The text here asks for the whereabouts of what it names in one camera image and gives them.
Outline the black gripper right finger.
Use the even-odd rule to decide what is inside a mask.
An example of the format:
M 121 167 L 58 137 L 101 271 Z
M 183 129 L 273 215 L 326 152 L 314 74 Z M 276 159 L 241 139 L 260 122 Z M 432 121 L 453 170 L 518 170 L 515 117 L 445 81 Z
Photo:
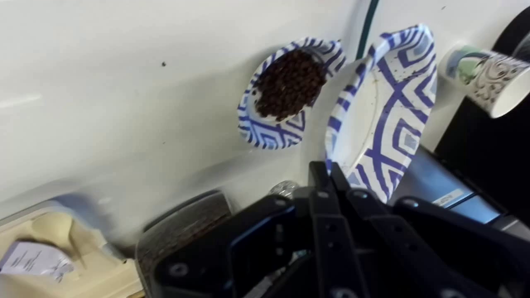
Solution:
M 326 298 L 530 298 L 530 243 L 402 197 L 382 203 L 338 165 L 309 165 L 319 293 Z

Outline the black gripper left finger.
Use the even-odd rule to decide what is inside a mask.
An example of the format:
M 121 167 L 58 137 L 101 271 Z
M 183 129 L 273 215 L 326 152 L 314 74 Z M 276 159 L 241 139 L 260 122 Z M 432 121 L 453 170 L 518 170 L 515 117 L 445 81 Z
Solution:
M 265 298 L 328 298 L 318 268 L 308 187 L 293 198 L 268 193 L 164 256 L 154 270 L 154 298 L 243 298 L 283 270 Z

